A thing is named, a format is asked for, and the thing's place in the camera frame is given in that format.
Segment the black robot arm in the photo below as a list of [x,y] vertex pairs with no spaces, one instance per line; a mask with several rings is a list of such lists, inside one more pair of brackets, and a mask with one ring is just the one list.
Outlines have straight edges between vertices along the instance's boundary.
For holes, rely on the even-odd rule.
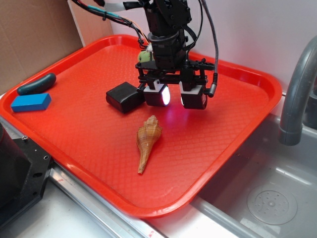
[[146,14],[152,46],[153,60],[139,62],[140,85],[137,88],[149,106],[166,107],[170,101],[170,84],[179,85],[181,103],[186,109],[204,110],[208,98],[213,97],[217,86],[214,74],[210,88],[205,72],[215,71],[213,63],[190,60],[189,51],[194,43],[187,44],[185,33],[197,40],[188,27],[192,20],[190,8],[185,0],[139,0],[125,2],[124,9],[143,8]]

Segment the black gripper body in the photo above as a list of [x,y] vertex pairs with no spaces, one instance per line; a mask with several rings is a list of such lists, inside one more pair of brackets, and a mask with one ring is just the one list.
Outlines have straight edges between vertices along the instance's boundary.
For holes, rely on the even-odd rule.
[[139,62],[136,68],[139,72],[138,91],[144,91],[146,86],[154,90],[158,85],[155,80],[163,84],[178,84],[182,82],[185,91],[191,91],[195,86],[206,86],[208,80],[205,71],[215,70],[215,65],[201,61],[190,60],[188,37],[184,31],[178,31],[167,36],[148,34],[152,46],[153,60]]

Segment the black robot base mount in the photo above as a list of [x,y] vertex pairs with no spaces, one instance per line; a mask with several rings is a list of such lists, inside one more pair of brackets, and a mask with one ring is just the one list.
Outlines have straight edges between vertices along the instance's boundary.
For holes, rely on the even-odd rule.
[[0,126],[0,228],[39,202],[52,156],[30,138],[12,139]]

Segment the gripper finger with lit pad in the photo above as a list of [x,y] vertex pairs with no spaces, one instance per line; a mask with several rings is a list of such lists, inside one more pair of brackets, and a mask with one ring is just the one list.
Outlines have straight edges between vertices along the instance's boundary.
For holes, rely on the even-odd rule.
[[147,86],[143,95],[148,106],[167,107],[170,103],[170,91],[167,84],[160,83],[159,80],[154,81],[154,89]]
[[206,108],[207,95],[204,94],[204,85],[197,85],[190,91],[184,91],[182,82],[179,82],[179,86],[181,103],[185,109],[204,110]]

